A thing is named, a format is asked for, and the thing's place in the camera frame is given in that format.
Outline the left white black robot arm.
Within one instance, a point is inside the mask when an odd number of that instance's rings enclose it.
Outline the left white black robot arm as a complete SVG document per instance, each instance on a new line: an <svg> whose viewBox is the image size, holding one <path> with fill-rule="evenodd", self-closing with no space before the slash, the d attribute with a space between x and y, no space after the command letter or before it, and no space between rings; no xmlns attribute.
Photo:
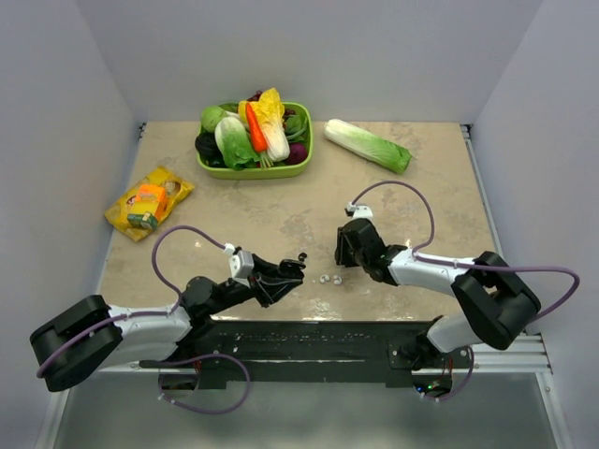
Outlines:
<svg viewBox="0 0 599 449"><path fill-rule="evenodd" d="M196 276L171 306L124 308L90 295L31 334L37 378L49 391L60 392L103 368L146 361L167 364L213 327L214 315L252 299L268 308L302 285L306 258L300 253L273 264L238 250L229 259L226 281Z"/></svg>

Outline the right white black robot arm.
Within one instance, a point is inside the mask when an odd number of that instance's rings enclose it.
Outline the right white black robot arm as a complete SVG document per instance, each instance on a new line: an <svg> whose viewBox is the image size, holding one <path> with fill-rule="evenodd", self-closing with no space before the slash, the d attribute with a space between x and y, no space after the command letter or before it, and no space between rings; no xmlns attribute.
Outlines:
<svg viewBox="0 0 599 449"><path fill-rule="evenodd" d="M454 260L417 256L406 246L385 244L366 218L337 229L334 257L338 266L360 267L375 282L421 287L458 301L459 313L434 319L400 346L399 359L412 370L480 342L505 350L541 310L537 296L498 254Z"/></svg>

